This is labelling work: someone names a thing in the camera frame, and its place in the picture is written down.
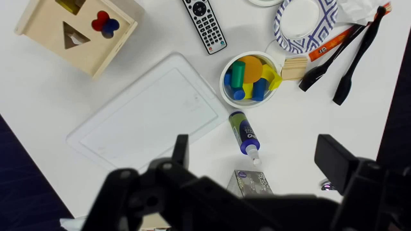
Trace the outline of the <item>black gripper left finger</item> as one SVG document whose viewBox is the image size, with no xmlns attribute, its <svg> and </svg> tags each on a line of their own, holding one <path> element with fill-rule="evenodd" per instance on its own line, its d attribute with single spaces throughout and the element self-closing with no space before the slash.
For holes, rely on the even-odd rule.
<svg viewBox="0 0 411 231">
<path fill-rule="evenodd" d="M 179 134 L 172 151 L 172 160 L 184 168 L 189 166 L 189 135 Z"/>
</svg>

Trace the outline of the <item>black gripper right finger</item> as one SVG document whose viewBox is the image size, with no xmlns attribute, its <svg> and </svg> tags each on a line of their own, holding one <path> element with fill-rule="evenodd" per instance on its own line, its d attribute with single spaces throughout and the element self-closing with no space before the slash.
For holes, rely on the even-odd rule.
<svg viewBox="0 0 411 231">
<path fill-rule="evenodd" d="M 315 162 L 341 195 L 348 191 L 351 179 L 361 161 L 362 157 L 353 155 L 332 134 L 321 133 L 317 135 Z"/>
</svg>

